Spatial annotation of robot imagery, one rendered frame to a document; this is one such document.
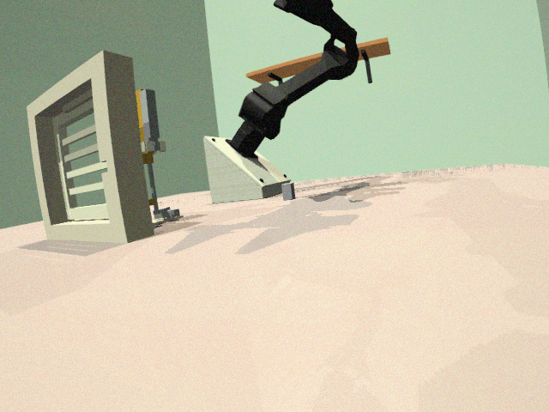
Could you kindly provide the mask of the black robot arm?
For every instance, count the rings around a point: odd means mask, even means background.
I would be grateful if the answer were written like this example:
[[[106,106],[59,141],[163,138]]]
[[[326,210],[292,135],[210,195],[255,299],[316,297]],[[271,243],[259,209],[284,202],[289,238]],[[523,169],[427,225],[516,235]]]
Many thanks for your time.
[[[330,33],[330,39],[317,64],[281,85],[265,82],[244,97],[238,113],[244,122],[232,140],[225,140],[244,158],[258,158],[254,153],[263,138],[277,137],[289,105],[328,80],[350,76],[359,59],[357,31],[334,12],[331,0],[276,0],[274,6],[322,27]],[[335,39],[345,44],[346,51],[334,45]]]

